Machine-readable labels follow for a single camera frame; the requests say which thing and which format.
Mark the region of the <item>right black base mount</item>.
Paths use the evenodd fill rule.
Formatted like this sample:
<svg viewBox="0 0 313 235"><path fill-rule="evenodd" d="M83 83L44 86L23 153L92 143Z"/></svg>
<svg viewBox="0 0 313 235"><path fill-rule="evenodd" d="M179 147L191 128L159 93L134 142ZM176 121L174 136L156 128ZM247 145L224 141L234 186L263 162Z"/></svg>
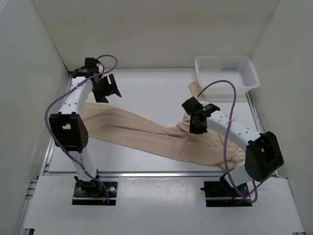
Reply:
<svg viewBox="0 0 313 235"><path fill-rule="evenodd" d="M227 188L219 181L204 181L200 188L204 192L207 208L251 207L234 188Z"/></svg>

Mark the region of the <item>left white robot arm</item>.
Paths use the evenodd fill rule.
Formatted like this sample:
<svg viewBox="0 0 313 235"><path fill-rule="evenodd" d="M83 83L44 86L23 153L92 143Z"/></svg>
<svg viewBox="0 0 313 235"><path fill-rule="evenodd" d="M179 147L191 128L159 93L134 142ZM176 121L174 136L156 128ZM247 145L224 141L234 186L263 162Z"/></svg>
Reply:
<svg viewBox="0 0 313 235"><path fill-rule="evenodd" d="M71 159L79 187L92 196L107 197L107 188L99 179L98 170L88 154L89 133L82 112L89 93L95 101L107 103L110 95L121 96L112 73L99 73L98 69L79 68L71 78L71 87L62 99L58 113L48 118L55 144Z"/></svg>

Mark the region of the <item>aluminium frame rail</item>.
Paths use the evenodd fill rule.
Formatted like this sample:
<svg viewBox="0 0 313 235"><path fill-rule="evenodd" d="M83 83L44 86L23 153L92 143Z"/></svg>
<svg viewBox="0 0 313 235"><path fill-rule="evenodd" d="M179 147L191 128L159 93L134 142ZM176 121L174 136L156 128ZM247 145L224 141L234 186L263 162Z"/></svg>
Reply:
<svg viewBox="0 0 313 235"><path fill-rule="evenodd" d="M208 208L204 181L218 167L177 162L91 140L101 176L119 184L115 206L74 206L74 167L57 147L30 183L19 235L303 235L289 181L275 174L250 207Z"/></svg>

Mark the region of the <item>white plastic basket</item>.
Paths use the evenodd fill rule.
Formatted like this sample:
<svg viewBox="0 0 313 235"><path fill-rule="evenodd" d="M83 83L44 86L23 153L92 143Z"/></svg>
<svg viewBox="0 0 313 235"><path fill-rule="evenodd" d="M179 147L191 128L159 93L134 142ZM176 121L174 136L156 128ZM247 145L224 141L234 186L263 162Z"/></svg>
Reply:
<svg viewBox="0 0 313 235"><path fill-rule="evenodd" d="M201 89L213 82L227 80L234 85L237 95L244 95L260 86L255 67L247 56L197 56L195 71Z"/></svg>

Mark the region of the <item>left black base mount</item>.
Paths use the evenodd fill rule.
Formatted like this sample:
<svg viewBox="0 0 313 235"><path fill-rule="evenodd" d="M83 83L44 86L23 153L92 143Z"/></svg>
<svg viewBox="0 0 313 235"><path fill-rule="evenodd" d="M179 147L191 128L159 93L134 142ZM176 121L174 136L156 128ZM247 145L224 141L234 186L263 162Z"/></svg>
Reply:
<svg viewBox="0 0 313 235"><path fill-rule="evenodd" d="M118 192L118 182L82 181L75 179L72 205L78 206L115 206Z"/></svg>

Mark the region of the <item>beige trousers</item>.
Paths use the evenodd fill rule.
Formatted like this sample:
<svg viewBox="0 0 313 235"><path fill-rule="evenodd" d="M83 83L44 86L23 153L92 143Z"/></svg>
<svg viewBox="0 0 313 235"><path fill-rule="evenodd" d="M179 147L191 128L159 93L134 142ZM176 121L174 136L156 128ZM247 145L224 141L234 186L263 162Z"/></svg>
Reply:
<svg viewBox="0 0 313 235"><path fill-rule="evenodd" d="M129 111L87 102L83 109L83 122L89 136L100 141L134 148L168 159L198 165L225 165L234 168L245 161L245 154L231 140L208 129L201 135L189 132L190 117L174 127L164 127Z"/></svg>

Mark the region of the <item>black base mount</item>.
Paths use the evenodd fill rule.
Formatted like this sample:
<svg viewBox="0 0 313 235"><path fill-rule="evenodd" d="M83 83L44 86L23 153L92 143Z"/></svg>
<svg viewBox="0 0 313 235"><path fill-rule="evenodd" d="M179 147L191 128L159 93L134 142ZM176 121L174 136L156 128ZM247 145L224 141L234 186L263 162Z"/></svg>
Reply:
<svg viewBox="0 0 313 235"><path fill-rule="evenodd" d="M251 207L234 188L227 188L219 181L204 181L200 188L204 192L207 208Z"/></svg>
<svg viewBox="0 0 313 235"><path fill-rule="evenodd" d="M78 206L115 206L118 192L118 182L82 181L75 179L72 205Z"/></svg>

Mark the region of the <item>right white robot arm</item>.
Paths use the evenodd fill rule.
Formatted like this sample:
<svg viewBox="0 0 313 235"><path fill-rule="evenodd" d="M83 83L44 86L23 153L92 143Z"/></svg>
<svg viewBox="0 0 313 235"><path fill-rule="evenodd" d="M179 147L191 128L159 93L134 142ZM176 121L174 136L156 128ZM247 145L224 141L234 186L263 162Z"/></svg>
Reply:
<svg viewBox="0 0 313 235"><path fill-rule="evenodd" d="M190 132L203 134L207 129L224 135L224 142L231 140L245 153L245 162L220 178L220 191L230 196L238 186L250 182L262 182L284 164L277 137L270 131L260 133L249 129L214 104L202 105L192 97L182 104L190 116Z"/></svg>

